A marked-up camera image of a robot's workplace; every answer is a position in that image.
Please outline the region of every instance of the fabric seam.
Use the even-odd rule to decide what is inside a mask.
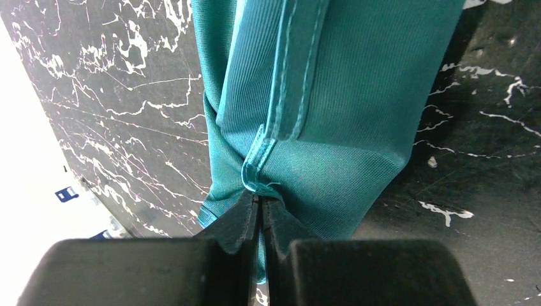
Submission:
[[[308,52],[308,60],[306,61],[306,68],[304,69],[304,78],[302,81],[302,96],[300,98],[299,112],[297,114],[297,121],[293,127],[293,131],[289,137],[290,140],[299,137],[300,135],[300,125],[304,115],[304,107],[306,104],[306,87],[308,86],[308,70],[310,67],[310,62],[312,59],[314,51],[314,42],[316,41],[316,33],[320,23],[320,15],[323,8],[323,0],[320,0],[320,5],[318,8],[318,14],[316,16],[316,23],[314,25],[314,33],[312,33],[312,42],[310,43],[310,51]]]
[[[284,107],[284,98],[286,94],[286,85],[285,85],[285,79],[286,79],[286,64],[287,64],[287,55],[289,51],[289,42],[290,42],[290,35],[291,35],[291,23],[293,20],[293,16],[295,15],[295,12],[297,11],[297,1],[295,0],[293,4],[293,9],[291,12],[291,15],[289,16],[288,25],[286,28],[286,45],[284,47],[284,59],[282,60],[282,73],[280,75],[280,97],[278,99],[278,105],[276,106],[276,116],[274,118],[274,125],[272,127],[272,137],[277,138],[278,137],[278,129],[279,125],[282,119],[282,111]]]

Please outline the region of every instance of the black marble surface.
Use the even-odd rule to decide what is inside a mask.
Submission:
[[[411,161],[353,237],[440,240],[480,305],[541,305],[541,4],[497,2],[467,1]],[[75,175],[136,236],[200,231],[190,0],[7,0],[0,17]]]

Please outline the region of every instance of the white wall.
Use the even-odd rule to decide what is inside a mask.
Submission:
[[[61,203],[75,182],[15,47],[0,24],[0,305],[15,305],[45,251],[107,226],[87,196]]]

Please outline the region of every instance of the teal cloth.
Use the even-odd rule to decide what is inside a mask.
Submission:
[[[194,0],[212,174],[200,224],[246,187],[348,238],[408,162],[463,3]]]

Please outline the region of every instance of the teal fabric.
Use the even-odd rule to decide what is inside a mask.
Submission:
[[[247,187],[348,238],[408,162],[463,2],[194,0],[212,173],[201,225]]]

